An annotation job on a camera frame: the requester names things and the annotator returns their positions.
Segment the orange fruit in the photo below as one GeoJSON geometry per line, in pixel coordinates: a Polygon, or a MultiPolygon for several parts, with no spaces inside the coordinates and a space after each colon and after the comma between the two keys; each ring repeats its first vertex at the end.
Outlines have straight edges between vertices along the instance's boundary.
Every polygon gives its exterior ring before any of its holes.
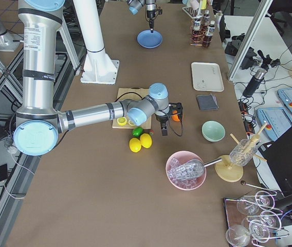
{"type": "Polygon", "coordinates": [[[172,116],[172,119],[175,121],[175,122],[180,122],[180,118],[179,118],[179,115],[178,114],[174,114],[172,116]]]}

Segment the blue plate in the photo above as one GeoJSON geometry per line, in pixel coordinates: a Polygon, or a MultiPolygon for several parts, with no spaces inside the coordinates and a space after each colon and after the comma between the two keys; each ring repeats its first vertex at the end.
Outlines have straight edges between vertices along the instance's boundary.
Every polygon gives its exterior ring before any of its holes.
{"type": "Polygon", "coordinates": [[[138,44],[147,49],[158,47],[162,43],[162,41],[162,35],[155,30],[153,32],[151,32],[150,30],[144,30],[140,32],[137,36],[138,44]]]}

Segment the pink bowl of ice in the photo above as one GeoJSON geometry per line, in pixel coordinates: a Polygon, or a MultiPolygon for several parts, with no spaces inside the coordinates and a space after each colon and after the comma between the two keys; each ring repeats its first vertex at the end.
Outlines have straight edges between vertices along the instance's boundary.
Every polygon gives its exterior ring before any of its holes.
{"type": "Polygon", "coordinates": [[[201,159],[190,151],[178,151],[172,154],[166,163],[167,178],[176,188],[194,190],[202,186],[206,179],[206,169],[196,161],[201,159]]]}

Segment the wooden cutting board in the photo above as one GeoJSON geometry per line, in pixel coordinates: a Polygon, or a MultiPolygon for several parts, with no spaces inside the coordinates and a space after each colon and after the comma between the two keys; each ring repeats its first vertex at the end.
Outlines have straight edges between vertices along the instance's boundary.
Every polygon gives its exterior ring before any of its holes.
{"type": "MultiPolygon", "coordinates": [[[[120,87],[118,89],[118,93],[117,93],[117,98],[119,98],[120,100],[124,100],[124,99],[132,99],[132,100],[140,100],[143,97],[145,97],[146,95],[149,94],[149,90],[148,89],[140,89],[140,88],[122,88],[120,87]]],[[[134,129],[137,126],[130,126],[128,124],[128,121],[130,120],[128,116],[125,116],[127,118],[127,124],[125,126],[119,126],[117,124],[117,120],[113,120],[112,123],[112,128],[114,129],[134,129]]],[[[151,122],[152,122],[152,118],[149,117],[147,119],[146,122],[144,122],[141,127],[143,129],[150,129],[151,128],[151,122]]]]}

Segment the upper lemon slice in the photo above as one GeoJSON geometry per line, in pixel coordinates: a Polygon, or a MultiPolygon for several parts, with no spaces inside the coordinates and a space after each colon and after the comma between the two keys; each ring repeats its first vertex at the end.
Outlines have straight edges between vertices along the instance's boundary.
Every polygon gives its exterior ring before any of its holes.
{"type": "Polygon", "coordinates": [[[117,124],[119,126],[125,126],[127,124],[127,118],[126,117],[117,118],[117,124]]]}

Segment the metal ice scoop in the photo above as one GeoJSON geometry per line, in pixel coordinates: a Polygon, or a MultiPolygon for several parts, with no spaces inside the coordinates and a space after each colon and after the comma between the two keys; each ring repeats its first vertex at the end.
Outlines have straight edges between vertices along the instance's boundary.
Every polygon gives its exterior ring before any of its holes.
{"type": "Polygon", "coordinates": [[[207,163],[203,163],[197,159],[189,160],[188,162],[181,165],[182,167],[181,179],[185,180],[185,179],[199,178],[204,174],[206,167],[216,164],[221,161],[222,161],[222,158],[217,158],[207,163]]]}

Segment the lower right bottle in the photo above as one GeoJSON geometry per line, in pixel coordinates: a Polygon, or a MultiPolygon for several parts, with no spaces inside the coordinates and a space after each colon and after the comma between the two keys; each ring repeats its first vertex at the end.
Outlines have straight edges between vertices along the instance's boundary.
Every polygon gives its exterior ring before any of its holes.
{"type": "Polygon", "coordinates": [[[209,10],[206,10],[203,15],[203,22],[202,22],[202,32],[205,33],[207,31],[207,28],[209,26],[209,20],[210,20],[210,13],[209,10]]]}

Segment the black thermos bottle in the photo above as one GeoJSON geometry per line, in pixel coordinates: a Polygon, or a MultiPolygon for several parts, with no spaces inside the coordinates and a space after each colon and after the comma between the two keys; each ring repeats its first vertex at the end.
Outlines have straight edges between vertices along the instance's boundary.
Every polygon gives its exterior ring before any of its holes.
{"type": "Polygon", "coordinates": [[[253,96],[255,91],[259,88],[261,82],[263,81],[267,70],[260,68],[257,72],[252,76],[251,80],[247,84],[246,88],[244,89],[242,95],[246,98],[250,98],[253,96]]]}

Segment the wine glass upper left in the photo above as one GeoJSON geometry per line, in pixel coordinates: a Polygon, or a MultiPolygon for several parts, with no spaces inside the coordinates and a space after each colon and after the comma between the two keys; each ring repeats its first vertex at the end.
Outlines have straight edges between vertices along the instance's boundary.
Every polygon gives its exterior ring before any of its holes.
{"type": "Polygon", "coordinates": [[[259,212],[256,200],[252,196],[243,196],[236,203],[238,211],[244,215],[255,216],[259,212]]]}

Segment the wine glass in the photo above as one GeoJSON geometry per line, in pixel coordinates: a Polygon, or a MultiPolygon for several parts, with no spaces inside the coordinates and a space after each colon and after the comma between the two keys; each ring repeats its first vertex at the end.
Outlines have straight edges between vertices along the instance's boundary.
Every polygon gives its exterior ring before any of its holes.
{"type": "Polygon", "coordinates": [[[277,232],[282,227],[280,217],[269,210],[264,210],[260,213],[260,220],[271,232],[277,232]]]}
{"type": "Polygon", "coordinates": [[[249,230],[242,225],[233,225],[226,231],[226,240],[232,246],[248,246],[251,241],[249,230]]]}
{"type": "Polygon", "coordinates": [[[254,195],[256,204],[262,210],[272,210],[275,207],[274,197],[267,191],[260,190],[254,195]]]}
{"type": "Polygon", "coordinates": [[[252,220],[249,223],[249,232],[253,239],[260,243],[266,243],[269,240],[270,233],[267,227],[260,220],[252,220]]]}
{"type": "Polygon", "coordinates": [[[255,216],[259,212],[256,200],[252,196],[243,196],[236,203],[238,211],[244,215],[255,216]]]}

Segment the wine glass upper right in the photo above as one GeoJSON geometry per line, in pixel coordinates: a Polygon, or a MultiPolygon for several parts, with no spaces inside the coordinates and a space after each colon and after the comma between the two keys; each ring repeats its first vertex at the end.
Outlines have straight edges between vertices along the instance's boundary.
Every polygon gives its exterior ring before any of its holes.
{"type": "Polygon", "coordinates": [[[260,190],[254,195],[256,204],[262,210],[272,210],[275,207],[274,197],[267,191],[260,190]]]}

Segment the black monitor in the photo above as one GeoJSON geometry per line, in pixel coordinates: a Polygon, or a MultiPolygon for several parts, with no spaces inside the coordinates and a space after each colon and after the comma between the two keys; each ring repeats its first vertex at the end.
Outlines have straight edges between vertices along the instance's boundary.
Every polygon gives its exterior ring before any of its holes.
{"type": "Polygon", "coordinates": [[[292,126],[276,141],[261,145],[259,151],[282,192],[292,193],[292,126]]]}

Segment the wine glass centre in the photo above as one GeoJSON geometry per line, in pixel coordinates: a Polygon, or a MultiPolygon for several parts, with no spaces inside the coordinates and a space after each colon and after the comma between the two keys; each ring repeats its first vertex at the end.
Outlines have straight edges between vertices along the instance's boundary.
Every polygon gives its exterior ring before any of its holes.
{"type": "Polygon", "coordinates": [[[249,223],[249,232],[253,239],[260,243],[266,243],[269,240],[270,233],[267,227],[260,220],[252,220],[249,223]]]}

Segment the wine glass middle right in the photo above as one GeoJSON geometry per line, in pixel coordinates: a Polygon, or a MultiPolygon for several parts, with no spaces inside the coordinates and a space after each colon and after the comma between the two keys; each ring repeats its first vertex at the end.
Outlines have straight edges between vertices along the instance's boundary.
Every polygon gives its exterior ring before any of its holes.
{"type": "Polygon", "coordinates": [[[271,232],[277,232],[282,227],[280,217],[269,210],[264,210],[260,213],[260,220],[271,232]]]}

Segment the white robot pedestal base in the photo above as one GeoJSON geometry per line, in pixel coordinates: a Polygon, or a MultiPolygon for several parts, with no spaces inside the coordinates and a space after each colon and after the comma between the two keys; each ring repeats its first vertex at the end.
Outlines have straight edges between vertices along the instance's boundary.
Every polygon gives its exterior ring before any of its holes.
{"type": "Polygon", "coordinates": [[[115,84],[119,61],[105,51],[96,2],[77,0],[74,7],[87,51],[81,82],[115,84]]]}

